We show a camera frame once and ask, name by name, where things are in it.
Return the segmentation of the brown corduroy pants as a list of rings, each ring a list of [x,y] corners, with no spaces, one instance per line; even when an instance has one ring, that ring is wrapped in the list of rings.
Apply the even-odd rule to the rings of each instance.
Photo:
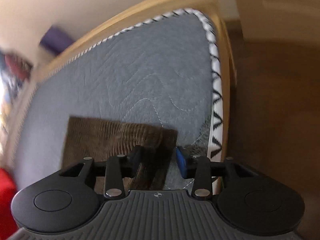
[[[124,179],[124,189],[162,190],[178,132],[160,126],[71,116],[64,141],[63,168],[84,157],[105,161],[119,154],[129,155],[135,146],[146,149],[137,175]]]

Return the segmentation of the red pillow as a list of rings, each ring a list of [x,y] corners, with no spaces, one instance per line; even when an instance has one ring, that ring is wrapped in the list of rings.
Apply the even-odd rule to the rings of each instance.
[[[11,213],[11,202],[17,189],[11,175],[3,168],[0,181],[0,234],[1,239],[7,239],[18,229]]]

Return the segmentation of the dark red cushion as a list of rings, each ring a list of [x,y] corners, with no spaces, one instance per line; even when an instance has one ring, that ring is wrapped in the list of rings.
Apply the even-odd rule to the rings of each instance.
[[[14,53],[1,53],[1,76],[13,76],[20,81],[30,79],[33,65]]]

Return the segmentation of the grey quilted mattress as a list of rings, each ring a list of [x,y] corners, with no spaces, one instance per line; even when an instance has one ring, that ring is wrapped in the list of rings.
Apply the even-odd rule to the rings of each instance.
[[[128,27],[52,72],[31,94],[15,152],[18,189],[54,173],[71,116],[151,124],[221,158],[223,99],[217,30],[179,9]]]

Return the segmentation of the purple box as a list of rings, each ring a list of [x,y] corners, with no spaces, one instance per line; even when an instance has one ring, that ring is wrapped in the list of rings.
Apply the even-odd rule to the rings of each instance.
[[[61,28],[52,25],[41,38],[39,45],[54,55],[60,55],[74,40]]]

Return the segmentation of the wooden bed frame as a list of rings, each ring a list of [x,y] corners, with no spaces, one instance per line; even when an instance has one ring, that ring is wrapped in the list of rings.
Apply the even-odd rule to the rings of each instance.
[[[166,14],[179,9],[194,9],[203,13],[215,26],[217,30],[217,48],[220,59],[221,86],[223,99],[223,132],[222,132],[222,150],[221,158],[214,161],[222,160],[226,154],[226,144],[228,137],[229,123],[229,91],[230,84],[234,79],[233,60],[231,45],[228,39],[225,24],[220,17],[216,0],[146,0],[124,12],[114,16],[104,22],[97,28],[78,39],[62,54],[55,58],[51,63],[44,67],[34,70],[31,81],[23,89],[22,95],[18,99],[17,105],[12,110],[11,120],[9,122],[9,134],[7,145],[4,151],[4,166],[11,173],[13,180],[13,168],[15,162],[15,152],[17,150],[20,133],[22,130],[23,120],[27,113],[27,105],[31,100],[31,94],[36,86],[46,81],[52,72],[66,65],[72,58],[81,54],[89,47],[104,40],[128,27],[152,19],[156,16]]]

